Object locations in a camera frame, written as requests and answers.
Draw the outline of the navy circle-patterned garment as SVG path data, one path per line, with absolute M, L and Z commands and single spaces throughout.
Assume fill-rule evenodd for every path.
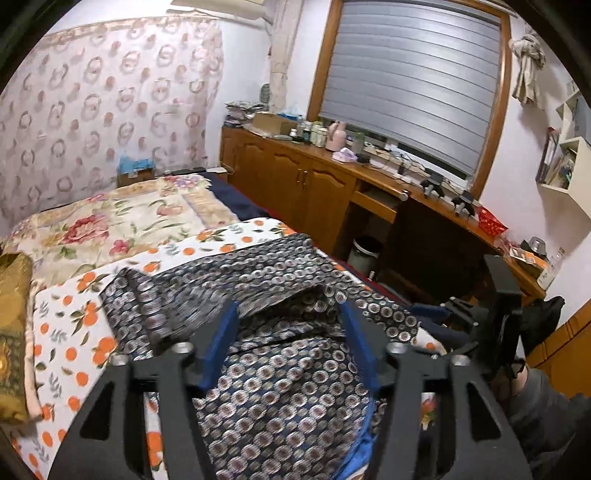
M 231 300 L 240 323 L 217 384 L 193 406 L 220 479 L 345 479 L 370 458 L 385 406 L 363 386 L 339 323 L 349 303 L 391 341 L 418 320 L 294 234 L 150 276 L 122 269 L 101 305 L 135 360 L 185 341 Z

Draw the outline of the orange-print white bedsheet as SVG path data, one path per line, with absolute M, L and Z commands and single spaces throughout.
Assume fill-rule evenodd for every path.
M 11 431 L 13 445 L 29 470 L 40 479 L 48 477 L 74 417 L 108 360 L 120 352 L 100 299 L 119 271 L 129 268 L 154 276 L 190 261 L 294 234 L 276 219 L 246 220 L 150 249 L 41 291 L 35 299 L 33 349 L 42 417 L 32 427 Z M 442 352 L 442 344 L 418 323 L 418 334 L 409 343 Z

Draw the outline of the olive gold folded cloth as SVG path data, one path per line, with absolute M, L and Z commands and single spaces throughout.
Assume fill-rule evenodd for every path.
M 29 419 L 25 395 L 27 301 L 32 261 L 22 253 L 1 255 L 1 422 Z

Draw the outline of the floral quilt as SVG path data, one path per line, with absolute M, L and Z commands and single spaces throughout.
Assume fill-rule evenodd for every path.
M 204 175 L 166 176 L 34 214 L 3 239 L 45 286 L 204 230 L 238 222 Z

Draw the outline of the wooden sideboard cabinet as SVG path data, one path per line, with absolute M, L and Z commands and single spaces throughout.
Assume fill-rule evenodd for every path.
M 324 149 L 221 130 L 219 159 L 229 183 L 249 200 L 346 260 L 353 243 L 373 237 L 374 280 L 410 302 L 483 297 L 494 239 L 452 203 L 427 198 L 376 168 L 341 164 Z

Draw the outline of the pink thermos jug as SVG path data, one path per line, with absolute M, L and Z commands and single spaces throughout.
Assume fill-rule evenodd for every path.
M 338 152 L 346 146 L 346 122 L 335 121 L 328 128 L 325 149 Z

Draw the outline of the grey window blind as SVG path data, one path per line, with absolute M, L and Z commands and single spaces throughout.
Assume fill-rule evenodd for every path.
M 476 173 L 500 68 L 501 21 L 452 1 L 346 1 L 320 115 Z

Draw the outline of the hanging beige cloth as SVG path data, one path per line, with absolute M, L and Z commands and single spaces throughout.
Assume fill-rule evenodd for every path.
M 540 41 L 533 34 L 525 34 L 517 40 L 511 39 L 509 48 L 519 64 L 512 97 L 521 105 L 533 105 L 541 109 L 542 98 L 538 85 L 538 73 L 546 65 L 546 55 Z

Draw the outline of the blue-topped box behind bed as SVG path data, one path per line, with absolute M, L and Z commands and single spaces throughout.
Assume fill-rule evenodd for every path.
M 136 160 L 125 155 L 120 157 L 116 177 L 118 187 L 153 180 L 154 178 L 155 164 L 152 159 Z

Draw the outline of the navy blue blanket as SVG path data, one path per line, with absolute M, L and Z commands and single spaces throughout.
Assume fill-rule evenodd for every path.
M 214 193 L 214 196 L 224 203 L 229 210 L 238 216 L 240 221 L 252 220 L 256 218 L 270 218 L 270 213 L 253 203 L 252 200 L 240 193 L 235 187 L 228 184 L 228 182 L 219 178 L 216 174 L 204 172 L 202 177 L 211 181 L 209 190 Z

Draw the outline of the cardboard box on sideboard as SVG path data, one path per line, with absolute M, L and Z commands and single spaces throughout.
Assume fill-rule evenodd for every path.
M 296 121 L 269 112 L 257 112 L 252 118 L 252 128 L 266 136 L 288 135 L 296 127 Z

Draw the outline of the sheer circle-patterned curtain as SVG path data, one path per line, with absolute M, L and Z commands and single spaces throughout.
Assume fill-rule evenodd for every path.
M 1 94 L 1 230 L 116 185 L 122 157 L 205 167 L 221 83 L 211 17 L 101 22 L 45 36 Z

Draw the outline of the beige tied side curtain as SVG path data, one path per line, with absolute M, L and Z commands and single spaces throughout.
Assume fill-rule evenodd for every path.
M 270 111 L 280 113 L 286 107 L 287 70 L 293 56 L 303 0 L 276 2 L 270 45 Z

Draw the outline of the white wall shelf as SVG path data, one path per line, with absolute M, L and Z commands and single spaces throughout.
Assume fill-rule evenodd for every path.
M 559 129 L 548 128 L 536 183 L 590 216 L 590 107 L 579 89 L 556 108 Z

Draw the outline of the cream wall air conditioner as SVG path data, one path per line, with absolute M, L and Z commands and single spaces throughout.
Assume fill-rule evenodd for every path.
M 171 6 L 208 10 L 232 15 L 248 20 L 256 20 L 266 15 L 263 1 L 249 0 L 173 0 Z

